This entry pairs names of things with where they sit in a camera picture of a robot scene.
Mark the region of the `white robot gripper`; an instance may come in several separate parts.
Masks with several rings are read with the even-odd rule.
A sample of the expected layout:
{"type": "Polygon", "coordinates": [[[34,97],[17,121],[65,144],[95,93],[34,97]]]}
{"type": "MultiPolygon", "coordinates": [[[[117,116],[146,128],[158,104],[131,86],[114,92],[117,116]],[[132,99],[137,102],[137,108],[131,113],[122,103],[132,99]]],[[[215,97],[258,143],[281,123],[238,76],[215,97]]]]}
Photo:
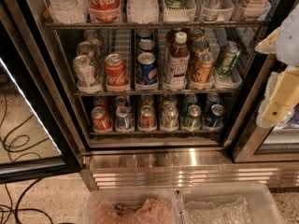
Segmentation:
{"type": "Polygon", "coordinates": [[[292,65],[281,73],[273,72],[267,83],[262,117],[278,124],[299,103],[299,4],[255,50],[262,54],[276,53],[279,61],[292,65]]]}

